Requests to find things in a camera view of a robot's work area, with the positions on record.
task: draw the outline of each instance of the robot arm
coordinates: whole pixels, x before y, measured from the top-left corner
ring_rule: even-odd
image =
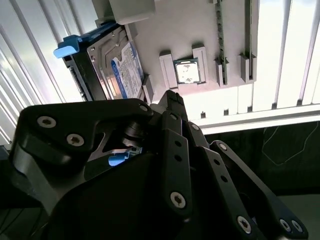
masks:
[[[85,180],[88,161],[142,148]],[[31,106],[10,160],[50,215],[44,239],[308,239],[303,223],[182,97]]]

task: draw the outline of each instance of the white panel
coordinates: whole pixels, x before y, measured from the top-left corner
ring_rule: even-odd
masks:
[[[16,2],[32,32],[30,34],[33,35],[34,39],[31,38],[30,40],[37,43],[33,43],[33,47],[37,51],[38,57],[55,89],[60,94],[61,100],[63,102],[81,102],[82,98],[70,71],[66,68],[62,59],[57,59],[53,55],[53,50],[57,48],[57,42],[38,1],[16,0]]]
[[[183,101],[189,121],[200,119],[202,112],[205,112],[207,119],[222,117],[224,109],[218,104],[222,101],[222,93],[221,90],[215,90],[184,96]]]
[[[91,0],[1,0],[0,145],[13,138],[20,111],[30,105],[82,101],[58,42],[93,30]]]
[[[248,112],[248,107],[252,106],[253,84],[238,87],[238,113]]]
[[[316,85],[317,85],[317,79],[319,75],[319,69],[320,69],[320,25],[318,27],[318,33],[314,44],[314,50],[312,54],[312,59],[310,63],[308,78],[306,81],[305,86],[305,92],[303,96],[303,105],[311,104],[314,100],[317,99],[317,96],[314,96]]]
[[[270,110],[275,101],[286,0],[260,0],[257,44],[257,80],[253,111]]]
[[[98,17],[92,0],[67,1],[69,2],[75,22],[77,23],[78,28],[82,34],[87,33],[97,27],[95,24],[95,20],[97,20]]]
[[[314,90],[314,95],[313,95],[313,104],[320,104],[320,66],[318,68],[318,73],[317,73],[317,82]]]
[[[297,105],[305,74],[317,0],[292,0],[277,107]]]
[[[224,110],[229,110],[229,115],[238,113],[238,87],[231,87],[219,90],[221,104]]]

